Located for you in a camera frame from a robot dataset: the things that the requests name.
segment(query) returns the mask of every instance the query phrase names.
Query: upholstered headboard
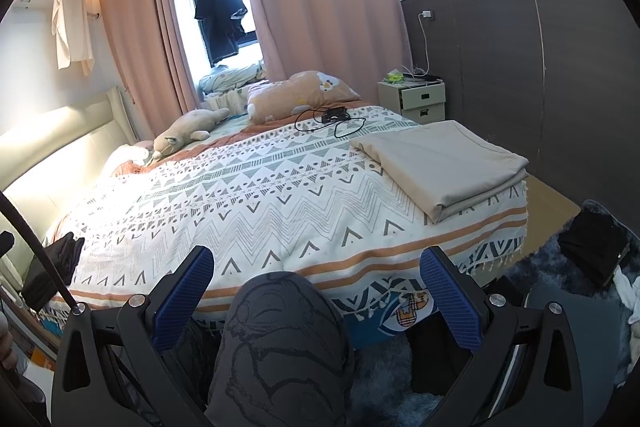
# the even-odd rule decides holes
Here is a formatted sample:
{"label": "upholstered headboard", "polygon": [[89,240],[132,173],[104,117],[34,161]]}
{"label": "upholstered headboard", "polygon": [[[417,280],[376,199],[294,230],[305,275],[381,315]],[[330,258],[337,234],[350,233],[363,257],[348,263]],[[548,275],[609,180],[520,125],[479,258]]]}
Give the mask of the upholstered headboard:
{"label": "upholstered headboard", "polygon": [[[51,225],[94,185],[110,154],[136,135],[117,87],[85,102],[41,114],[0,136],[0,189],[42,241]],[[0,215],[15,245],[0,276],[22,289],[33,252]]]}

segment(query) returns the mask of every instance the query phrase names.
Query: green object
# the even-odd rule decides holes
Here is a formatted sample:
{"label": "green object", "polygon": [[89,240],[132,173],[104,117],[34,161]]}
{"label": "green object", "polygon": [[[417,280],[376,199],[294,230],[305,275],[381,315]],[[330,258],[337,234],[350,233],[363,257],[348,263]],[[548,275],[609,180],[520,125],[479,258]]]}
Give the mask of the green object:
{"label": "green object", "polygon": [[394,84],[395,82],[402,82],[404,80],[404,74],[402,73],[389,73],[385,80],[390,84]]}

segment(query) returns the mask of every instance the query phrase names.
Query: folded beige sheet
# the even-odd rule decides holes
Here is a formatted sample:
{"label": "folded beige sheet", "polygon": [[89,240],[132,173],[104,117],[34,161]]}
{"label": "folded beige sheet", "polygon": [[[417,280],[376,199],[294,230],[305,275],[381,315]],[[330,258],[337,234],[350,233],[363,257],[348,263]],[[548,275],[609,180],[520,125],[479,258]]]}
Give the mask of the folded beige sheet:
{"label": "folded beige sheet", "polygon": [[434,223],[516,184],[529,161],[456,121],[353,138]]}

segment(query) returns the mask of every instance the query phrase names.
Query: gray pants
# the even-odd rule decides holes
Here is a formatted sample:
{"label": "gray pants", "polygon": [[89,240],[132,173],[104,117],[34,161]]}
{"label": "gray pants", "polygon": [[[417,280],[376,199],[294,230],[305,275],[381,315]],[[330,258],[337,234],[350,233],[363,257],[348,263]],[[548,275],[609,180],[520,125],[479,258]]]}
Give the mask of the gray pants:
{"label": "gray pants", "polygon": [[353,363],[340,314],[310,282],[259,275],[229,309],[206,416],[215,427],[344,426]]}

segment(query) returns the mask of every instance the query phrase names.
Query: nightstand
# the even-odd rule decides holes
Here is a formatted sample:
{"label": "nightstand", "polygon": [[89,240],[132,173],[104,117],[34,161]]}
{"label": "nightstand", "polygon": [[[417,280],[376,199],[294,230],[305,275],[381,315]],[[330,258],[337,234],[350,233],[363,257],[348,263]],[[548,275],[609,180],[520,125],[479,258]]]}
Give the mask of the nightstand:
{"label": "nightstand", "polygon": [[415,123],[425,124],[445,119],[446,100],[443,84],[408,87],[403,82],[378,83],[380,105]]}

